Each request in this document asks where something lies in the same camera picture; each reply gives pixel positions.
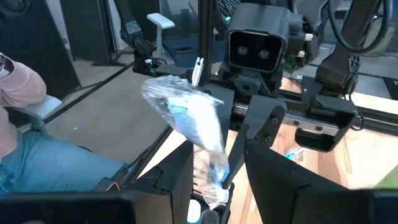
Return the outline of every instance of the person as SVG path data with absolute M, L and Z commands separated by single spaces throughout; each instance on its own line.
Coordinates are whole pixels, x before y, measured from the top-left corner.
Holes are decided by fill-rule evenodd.
M 39 103 L 47 89 L 31 68 L 0 57 L 0 194 L 89 191 L 124 165 L 44 133 L 18 132 L 4 107 Z

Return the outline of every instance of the gray floor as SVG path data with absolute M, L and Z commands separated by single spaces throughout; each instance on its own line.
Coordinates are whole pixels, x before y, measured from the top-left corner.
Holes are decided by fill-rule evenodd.
M 321 50 L 319 64 L 329 49 Z M 392 65 L 395 57 L 365 58 L 362 72 L 388 77 L 397 76 Z M 120 62 L 130 63 L 132 55 L 123 55 Z M 91 62 L 74 62 L 81 84 L 87 86 L 108 78 L 120 67 L 92 67 Z M 316 67 L 305 67 L 294 75 L 315 75 Z M 56 138 L 90 148 L 93 152 L 123 162 L 133 161 L 165 128 L 166 123 L 141 97 L 141 83 L 148 77 L 131 69 L 75 105 L 47 125 Z M 71 94 L 67 104 L 85 91 Z M 356 91 L 389 98 L 380 78 L 360 76 Z

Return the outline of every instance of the desk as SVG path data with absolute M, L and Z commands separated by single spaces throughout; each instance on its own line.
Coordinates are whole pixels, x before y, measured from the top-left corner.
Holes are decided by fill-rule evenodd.
M 282 82 L 282 88 L 300 91 L 288 79 Z M 398 114 L 398 101 L 387 100 L 360 93 L 353 94 L 356 105 L 375 110 L 383 110 Z M 295 127 L 282 125 L 272 149 L 283 154 L 296 145 L 294 141 Z M 226 143 L 229 153 L 237 133 L 230 131 Z M 175 131 L 163 143 L 156 155 L 148 163 L 142 174 L 158 164 L 185 138 Z M 374 187 L 398 164 L 398 138 L 369 130 L 349 130 L 336 148 L 330 153 L 305 151 L 297 162 L 309 170 L 339 183 L 350 189 Z M 229 224 L 262 223 L 249 185 L 246 167 L 242 166 L 233 182 L 234 195 L 231 204 Z

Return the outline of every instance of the blue jeans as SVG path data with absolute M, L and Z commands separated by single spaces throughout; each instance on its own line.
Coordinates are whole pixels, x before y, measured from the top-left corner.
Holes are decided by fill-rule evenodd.
M 43 133 L 18 133 L 17 149 L 0 164 L 0 194 L 89 191 L 122 166 Z

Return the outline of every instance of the person's arm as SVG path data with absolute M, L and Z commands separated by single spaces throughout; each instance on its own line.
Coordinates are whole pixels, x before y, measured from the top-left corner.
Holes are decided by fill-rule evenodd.
M 5 69 L 0 71 L 0 105 L 23 108 L 40 103 L 47 88 L 39 74 L 2 54 L 0 57 L 3 59 L 2 69 Z

